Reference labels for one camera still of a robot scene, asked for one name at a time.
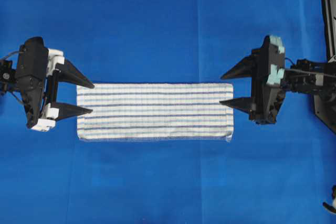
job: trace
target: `white plastic bracket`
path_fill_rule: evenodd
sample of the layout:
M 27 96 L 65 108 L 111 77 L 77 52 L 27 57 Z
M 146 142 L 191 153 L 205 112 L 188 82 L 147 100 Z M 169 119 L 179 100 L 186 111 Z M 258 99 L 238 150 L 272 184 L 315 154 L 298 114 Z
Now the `white plastic bracket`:
M 59 109 L 52 108 L 48 103 L 42 110 L 42 115 L 38 119 L 37 124 L 32 127 L 32 130 L 47 132 L 56 125 L 55 119 L 58 117 Z
M 271 73 L 267 79 L 267 85 L 280 85 L 280 82 L 285 74 L 285 70 L 283 68 L 279 68 L 277 65 L 271 64 Z
M 48 66 L 47 66 L 47 77 L 53 75 L 53 71 L 56 70 L 56 64 L 64 65 L 65 58 L 63 51 L 57 49 L 48 48 Z

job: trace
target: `blue surface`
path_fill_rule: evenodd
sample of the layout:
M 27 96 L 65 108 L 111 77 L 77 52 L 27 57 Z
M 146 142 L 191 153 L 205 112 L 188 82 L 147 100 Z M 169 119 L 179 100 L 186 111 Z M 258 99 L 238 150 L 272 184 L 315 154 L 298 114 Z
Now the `blue surface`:
M 293 60 L 326 58 L 320 0 L 1 0 L 0 27 L 1 55 L 40 35 L 99 82 L 217 82 L 266 34 Z M 76 119 L 38 133 L 9 95 L 0 116 L 0 223 L 335 221 L 335 135 L 306 95 L 288 93 L 276 125 L 235 112 L 230 144 L 84 143 Z

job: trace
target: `white towel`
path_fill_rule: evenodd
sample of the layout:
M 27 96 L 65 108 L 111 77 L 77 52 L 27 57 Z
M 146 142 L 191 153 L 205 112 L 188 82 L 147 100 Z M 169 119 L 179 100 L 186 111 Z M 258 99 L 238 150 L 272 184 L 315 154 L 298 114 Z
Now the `white towel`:
M 226 83 L 77 86 L 77 105 L 93 109 L 78 117 L 81 140 L 143 142 L 179 139 L 227 140 L 233 110 L 219 103 L 233 98 Z

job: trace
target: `blue tablecloth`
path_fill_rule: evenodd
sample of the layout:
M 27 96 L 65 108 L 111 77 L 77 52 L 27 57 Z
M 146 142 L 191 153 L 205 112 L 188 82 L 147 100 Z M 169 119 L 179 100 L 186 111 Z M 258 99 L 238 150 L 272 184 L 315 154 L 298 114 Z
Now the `blue tablecloth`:
M 43 36 L 95 82 L 217 82 L 267 34 L 292 60 L 326 60 L 320 0 L 0 3 L 1 55 Z M 58 100 L 75 104 L 75 86 Z M 84 143 L 75 118 L 39 133 L 0 103 L 1 223 L 334 223 L 336 137 L 306 95 L 288 93 L 276 125 L 236 111 L 231 143 Z

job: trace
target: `blue stripe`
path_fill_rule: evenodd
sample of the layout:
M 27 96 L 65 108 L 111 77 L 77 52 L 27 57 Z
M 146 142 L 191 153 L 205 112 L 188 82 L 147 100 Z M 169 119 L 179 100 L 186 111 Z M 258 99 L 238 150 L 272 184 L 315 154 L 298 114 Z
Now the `blue stripe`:
M 172 100 L 223 100 L 223 97 L 190 97 L 190 98 L 161 98 L 161 97 L 152 97 L 152 98 L 104 98 L 104 99 L 79 99 L 78 103 L 83 104 L 83 102 L 109 102 L 109 101 L 172 101 Z
M 219 102 L 209 103 L 125 103 L 125 104 L 97 104 L 97 105 L 85 105 L 87 108 L 91 107 L 119 107 L 119 106 L 196 106 L 196 105 L 220 105 Z
M 227 88 L 232 87 L 231 84 L 226 83 L 218 83 L 217 85 L 200 85 L 202 83 L 196 84 L 171 84 L 169 87 L 163 86 L 154 86 L 152 84 L 148 84 L 148 86 L 140 86 L 140 83 L 134 84 L 132 86 L 127 86 L 126 84 L 107 84 L 108 87 L 95 87 L 95 90 L 111 90 L 111 89 L 162 89 L 162 90 L 176 90 L 176 89 L 218 89 L 218 88 Z M 89 90 L 87 88 L 78 87 L 78 90 Z
M 233 125 L 176 125 L 176 126 L 123 126 L 123 127 L 92 127 L 92 128 L 78 128 L 78 130 L 131 130 L 131 129 L 175 129 L 175 128 L 226 128 L 233 127 Z
M 100 116 L 86 116 L 85 119 L 101 119 L 101 118 L 169 118 L 180 116 L 227 116 L 233 114 L 184 114 L 184 115 L 100 115 Z
M 188 94 L 227 94 L 232 93 L 232 91 L 216 91 L 216 92 L 122 92 L 122 93 L 83 93 L 83 94 L 77 94 L 78 97 L 81 96 L 93 96 L 93 95 L 142 95 L 142 94 L 182 94 L 182 95 L 188 95 Z
M 103 136 L 103 135 L 137 135 L 137 134 L 166 134 L 166 133 L 178 133 L 178 134 L 192 134 L 192 133 L 206 133 L 206 134 L 227 134 L 226 132 L 223 131 L 174 131 L 174 132 L 122 132 L 122 133 L 115 133 L 115 132 L 103 132 L 103 133 L 85 133 L 85 136 Z
M 226 140 L 230 142 L 232 132 L 228 132 L 225 136 L 144 136 L 144 137 L 101 137 L 101 138 L 83 138 L 80 137 L 79 139 L 85 142 L 158 142 L 158 141 L 174 141 L 174 140 L 215 140 L 215 141 L 223 141 Z
M 194 122 L 200 122 L 200 123 L 208 123 L 208 122 L 215 122 L 215 123 L 225 123 L 225 121 L 227 120 L 211 120 L 211 119 L 208 119 L 208 120 L 200 120 L 200 119 L 194 119 L 194 120 L 188 120 L 188 119 L 184 119 L 184 120 L 170 120 L 170 121 L 156 121 L 155 120 L 155 123 L 194 123 Z M 117 124 L 117 123 L 127 123 L 127 124 L 130 124 L 130 123 L 153 123 L 154 121 L 144 121 L 144 120 L 141 120 L 141 121 L 110 121 L 110 122 L 79 122 L 77 123 L 77 125 L 102 125 L 102 124 Z
M 226 110 L 226 108 L 222 108 L 222 109 L 197 109 L 197 108 L 193 108 L 193 109 L 176 109 L 176 110 L 170 110 L 170 109 L 156 109 L 156 110 L 129 110 L 129 109 L 125 109 L 125 110 L 94 110 L 94 113 L 117 113 L 117 112 L 182 112 L 182 111 L 223 111 Z

